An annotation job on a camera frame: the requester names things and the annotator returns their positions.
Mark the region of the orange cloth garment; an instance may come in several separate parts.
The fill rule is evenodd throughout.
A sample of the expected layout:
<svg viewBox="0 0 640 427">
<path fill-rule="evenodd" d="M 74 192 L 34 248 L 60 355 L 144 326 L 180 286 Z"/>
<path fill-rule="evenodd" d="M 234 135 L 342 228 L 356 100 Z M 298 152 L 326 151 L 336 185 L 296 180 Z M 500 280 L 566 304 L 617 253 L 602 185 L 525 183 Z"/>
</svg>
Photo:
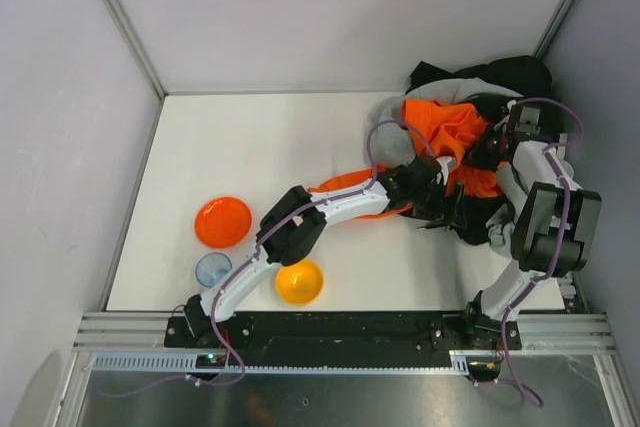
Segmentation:
<svg viewBox="0 0 640 427">
<path fill-rule="evenodd" d="M 455 182 L 463 183 L 467 218 L 489 219 L 490 209 L 498 207 L 499 202 L 506 196 L 499 187 L 494 172 L 472 168 L 463 163 L 465 155 L 488 127 L 488 122 L 476 107 L 469 102 L 444 104 L 438 100 L 409 99 L 403 103 L 401 118 L 393 122 L 410 132 L 415 155 L 433 153 L 437 157 L 456 158 L 457 167 L 450 174 L 448 193 L 453 191 Z M 386 123 L 370 122 L 365 135 L 365 155 L 368 163 L 366 169 L 330 178 L 317 187 L 311 187 L 309 191 L 326 193 L 353 187 L 370 180 L 374 172 L 382 173 L 393 168 L 376 163 L 372 155 L 373 135 Z"/>
</svg>

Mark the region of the grey sweatshirt cloth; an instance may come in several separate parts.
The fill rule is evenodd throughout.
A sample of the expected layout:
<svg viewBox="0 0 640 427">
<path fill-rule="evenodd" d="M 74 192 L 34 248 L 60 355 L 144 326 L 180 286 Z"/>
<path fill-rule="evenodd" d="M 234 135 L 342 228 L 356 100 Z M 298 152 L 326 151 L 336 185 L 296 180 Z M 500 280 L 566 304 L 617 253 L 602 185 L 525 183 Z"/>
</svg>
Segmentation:
<svg viewBox="0 0 640 427">
<path fill-rule="evenodd" d="M 406 100 L 438 100 L 444 104 L 460 104 L 479 97 L 495 100 L 499 96 L 503 98 L 499 102 L 501 105 L 512 98 L 522 97 L 516 91 L 479 78 L 453 78 L 430 82 L 410 90 L 403 96 L 382 101 L 369 115 L 369 121 L 373 124 L 387 122 L 373 135 L 371 148 L 374 161 L 384 167 L 396 167 L 410 162 L 415 156 L 410 132 L 393 122 L 401 118 L 401 108 Z M 499 202 L 498 207 L 490 209 L 489 219 L 481 222 L 480 239 L 471 240 L 469 228 L 463 230 L 459 236 L 471 245 L 487 243 L 494 252 L 509 257 L 515 221 L 526 201 L 528 188 L 521 173 L 513 167 L 500 167 L 497 170 L 497 180 L 498 185 L 506 189 L 506 198 Z"/>
</svg>

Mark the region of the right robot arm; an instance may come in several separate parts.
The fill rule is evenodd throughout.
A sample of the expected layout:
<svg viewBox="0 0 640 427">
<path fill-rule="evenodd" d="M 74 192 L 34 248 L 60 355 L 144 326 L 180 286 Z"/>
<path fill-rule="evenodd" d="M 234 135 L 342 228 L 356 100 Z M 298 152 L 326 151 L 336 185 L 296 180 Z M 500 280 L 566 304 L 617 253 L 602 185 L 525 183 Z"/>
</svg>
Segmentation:
<svg viewBox="0 0 640 427">
<path fill-rule="evenodd" d="M 546 108 L 557 101 L 480 98 L 488 126 L 465 164 L 492 170 L 511 204 L 511 260 L 465 309 L 465 340 L 474 349 L 507 345 L 508 323 L 537 287 L 584 268 L 602 198 L 576 183 L 558 152 L 569 146 Z"/>
</svg>

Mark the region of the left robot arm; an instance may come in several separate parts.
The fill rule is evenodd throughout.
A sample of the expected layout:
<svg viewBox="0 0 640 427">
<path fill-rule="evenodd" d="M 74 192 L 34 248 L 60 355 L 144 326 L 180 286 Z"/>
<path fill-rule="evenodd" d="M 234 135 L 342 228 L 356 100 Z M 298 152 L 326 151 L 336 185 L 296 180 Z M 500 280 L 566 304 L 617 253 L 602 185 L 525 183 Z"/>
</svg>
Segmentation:
<svg viewBox="0 0 640 427">
<path fill-rule="evenodd" d="M 375 170 L 353 186 L 328 192 L 309 192 L 302 186 L 289 189 L 260 221 L 247 260 L 186 302 L 184 317 L 195 344 L 215 345 L 214 325 L 228 320 L 271 270 L 306 258 L 326 228 L 408 208 L 425 207 L 427 219 L 435 222 L 452 213 L 445 193 L 456 166 L 451 156 L 422 154 L 407 165 Z"/>
</svg>

